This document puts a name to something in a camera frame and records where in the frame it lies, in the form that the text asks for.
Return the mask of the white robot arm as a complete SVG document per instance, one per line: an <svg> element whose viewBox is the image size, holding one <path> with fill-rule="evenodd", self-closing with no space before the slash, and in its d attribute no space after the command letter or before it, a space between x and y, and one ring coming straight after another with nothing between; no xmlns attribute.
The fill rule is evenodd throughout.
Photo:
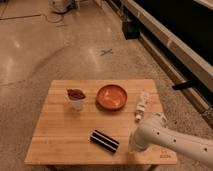
<svg viewBox="0 0 213 171"><path fill-rule="evenodd" d="M213 168L213 140L173 131L166 127L166 122L163 113L142 119L130 134L129 150L142 152L156 144Z"/></svg>

